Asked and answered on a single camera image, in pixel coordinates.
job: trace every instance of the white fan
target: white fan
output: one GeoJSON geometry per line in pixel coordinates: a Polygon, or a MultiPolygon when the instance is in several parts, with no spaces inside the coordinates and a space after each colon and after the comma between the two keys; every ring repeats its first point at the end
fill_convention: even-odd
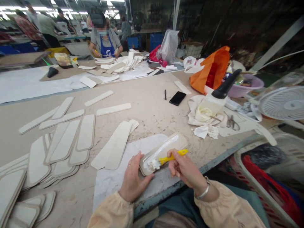
{"type": "Polygon", "coordinates": [[[304,86],[282,87],[265,94],[259,110],[277,120],[304,119],[304,86]]]}

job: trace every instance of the cable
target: cable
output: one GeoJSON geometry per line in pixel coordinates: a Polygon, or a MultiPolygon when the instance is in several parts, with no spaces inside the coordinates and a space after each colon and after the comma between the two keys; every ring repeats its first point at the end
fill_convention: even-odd
{"type": "Polygon", "coordinates": [[[262,66],[260,69],[264,68],[265,66],[267,66],[267,65],[269,65],[269,64],[271,64],[271,63],[273,63],[273,62],[275,62],[275,61],[277,61],[277,60],[279,60],[279,59],[283,59],[283,58],[285,58],[285,57],[288,57],[288,56],[291,56],[291,55],[294,55],[294,54],[298,54],[298,53],[303,52],[303,51],[304,51],[304,50],[298,51],[298,52],[294,52],[294,53],[285,55],[285,56],[283,56],[283,57],[277,58],[277,59],[275,59],[275,60],[272,60],[271,62],[269,62],[269,63],[265,64],[264,66],[262,66]]]}

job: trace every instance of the glue brush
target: glue brush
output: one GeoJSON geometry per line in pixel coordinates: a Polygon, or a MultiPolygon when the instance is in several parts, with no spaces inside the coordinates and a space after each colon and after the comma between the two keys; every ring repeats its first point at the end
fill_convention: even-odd
{"type": "MultiPolygon", "coordinates": [[[[178,151],[178,154],[180,156],[184,156],[186,153],[188,153],[187,149],[178,151]]],[[[152,170],[159,169],[160,166],[162,166],[166,162],[174,160],[174,159],[175,158],[174,158],[173,154],[171,154],[170,157],[160,158],[159,160],[153,159],[152,162],[150,162],[150,164],[149,164],[149,168],[152,170]]]]}

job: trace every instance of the smartphone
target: smartphone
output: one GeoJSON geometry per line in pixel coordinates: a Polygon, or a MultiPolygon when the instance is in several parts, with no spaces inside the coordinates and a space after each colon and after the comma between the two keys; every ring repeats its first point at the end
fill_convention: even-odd
{"type": "Polygon", "coordinates": [[[182,100],[185,98],[186,94],[178,91],[169,101],[171,104],[179,106],[182,100]]]}

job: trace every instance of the glue bottle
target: glue bottle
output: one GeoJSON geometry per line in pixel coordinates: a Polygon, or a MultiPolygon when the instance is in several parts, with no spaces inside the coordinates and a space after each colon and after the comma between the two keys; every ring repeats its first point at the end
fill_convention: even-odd
{"type": "Polygon", "coordinates": [[[224,82],[214,90],[208,93],[201,101],[195,112],[195,119],[200,122],[205,122],[210,119],[210,116],[216,114],[223,108],[227,100],[227,94],[234,82],[242,72],[241,69],[236,70],[224,82]]]}

